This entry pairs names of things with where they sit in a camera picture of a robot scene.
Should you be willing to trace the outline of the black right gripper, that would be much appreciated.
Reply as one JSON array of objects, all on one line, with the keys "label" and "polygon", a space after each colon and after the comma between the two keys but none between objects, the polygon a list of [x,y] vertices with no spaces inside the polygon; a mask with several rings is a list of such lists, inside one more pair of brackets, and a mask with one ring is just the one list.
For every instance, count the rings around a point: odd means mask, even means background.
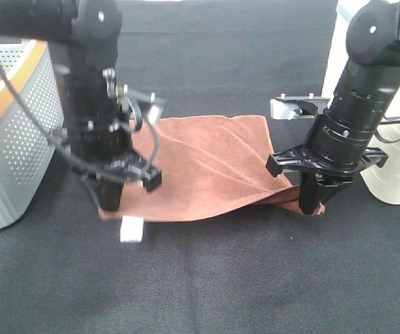
[{"label": "black right gripper", "polygon": [[373,166],[381,168],[387,159],[388,155],[380,148],[367,148],[357,164],[342,168],[319,159],[304,145],[298,145],[270,154],[266,169],[273,177],[287,171],[300,172],[299,207],[305,215],[312,215],[319,204],[350,185],[354,175]]}]

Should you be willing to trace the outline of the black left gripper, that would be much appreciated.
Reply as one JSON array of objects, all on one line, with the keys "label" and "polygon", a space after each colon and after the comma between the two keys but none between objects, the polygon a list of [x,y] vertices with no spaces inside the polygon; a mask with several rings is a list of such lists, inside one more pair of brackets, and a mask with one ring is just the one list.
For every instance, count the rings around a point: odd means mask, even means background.
[{"label": "black left gripper", "polygon": [[161,170],[149,164],[135,149],[108,159],[102,152],[81,148],[81,158],[92,169],[83,172],[86,174],[84,183],[92,194],[97,195],[99,207],[107,212],[119,209],[124,184],[140,182],[147,192],[151,192],[162,183]]}]

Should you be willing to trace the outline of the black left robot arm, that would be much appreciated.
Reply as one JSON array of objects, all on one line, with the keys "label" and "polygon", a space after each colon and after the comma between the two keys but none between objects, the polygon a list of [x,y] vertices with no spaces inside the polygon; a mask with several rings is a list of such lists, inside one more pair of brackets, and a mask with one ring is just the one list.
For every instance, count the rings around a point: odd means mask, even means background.
[{"label": "black left robot arm", "polygon": [[153,127],[166,101],[117,84],[121,28],[115,1],[0,1],[0,36],[48,44],[64,126],[42,133],[106,212],[118,210],[126,183],[147,191],[161,184],[131,135]]}]

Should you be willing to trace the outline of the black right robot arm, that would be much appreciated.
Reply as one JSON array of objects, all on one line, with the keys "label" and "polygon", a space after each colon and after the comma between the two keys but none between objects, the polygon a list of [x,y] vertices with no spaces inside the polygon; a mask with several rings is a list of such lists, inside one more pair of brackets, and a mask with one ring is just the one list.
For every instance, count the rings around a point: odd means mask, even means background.
[{"label": "black right robot arm", "polygon": [[370,1],[353,16],[346,32],[348,60],[332,98],[281,95],[271,100],[277,120],[314,117],[305,142],[271,154],[272,176],[301,174],[298,205],[306,215],[387,154],[372,148],[385,112],[400,89],[400,1]]}]

